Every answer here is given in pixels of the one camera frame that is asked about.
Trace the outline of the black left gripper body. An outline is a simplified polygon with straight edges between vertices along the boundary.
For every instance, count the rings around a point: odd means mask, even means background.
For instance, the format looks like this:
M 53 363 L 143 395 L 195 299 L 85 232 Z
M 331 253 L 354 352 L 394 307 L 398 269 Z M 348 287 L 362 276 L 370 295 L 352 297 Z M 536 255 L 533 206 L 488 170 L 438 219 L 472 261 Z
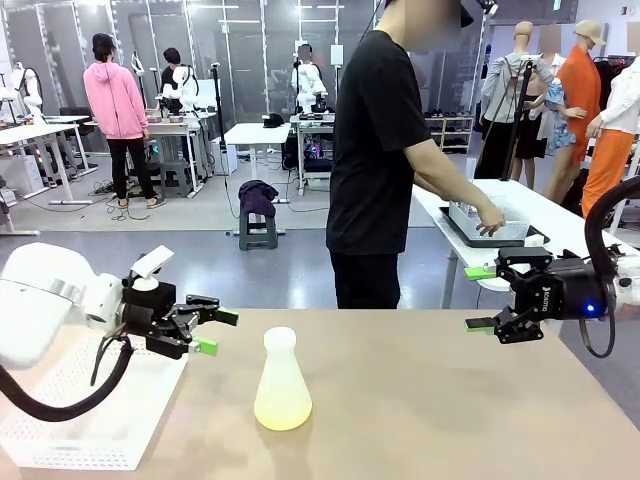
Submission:
M 176 326 L 167 321 L 176 302 L 176 286 L 160 282 L 154 290 L 139 291 L 133 281 L 122 282 L 124 332 L 145 340 L 148 351 L 170 359 L 181 358 Z

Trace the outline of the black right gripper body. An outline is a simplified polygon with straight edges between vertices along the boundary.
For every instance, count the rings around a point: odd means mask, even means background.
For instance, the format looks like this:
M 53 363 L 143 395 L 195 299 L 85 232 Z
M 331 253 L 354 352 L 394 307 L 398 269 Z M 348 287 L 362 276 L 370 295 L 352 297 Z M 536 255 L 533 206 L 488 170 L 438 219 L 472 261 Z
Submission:
M 510 304 L 493 317 L 503 344 L 540 340 L 545 320 L 600 319 L 613 312 L 613 290 L 580 257 L 557 258 L 543 247 L 498 250 L 496 276 L 509 283 Z

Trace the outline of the person's right hand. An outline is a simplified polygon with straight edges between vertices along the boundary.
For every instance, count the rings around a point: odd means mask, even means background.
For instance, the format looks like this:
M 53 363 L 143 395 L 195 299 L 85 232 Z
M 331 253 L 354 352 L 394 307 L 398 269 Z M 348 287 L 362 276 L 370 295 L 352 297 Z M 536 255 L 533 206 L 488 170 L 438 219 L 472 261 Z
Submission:
M 481 236 L 492 237 L 505 223 L 505 216 L 495 205 L 489 204 L 477 210 L 479 224 L 476 230 Z

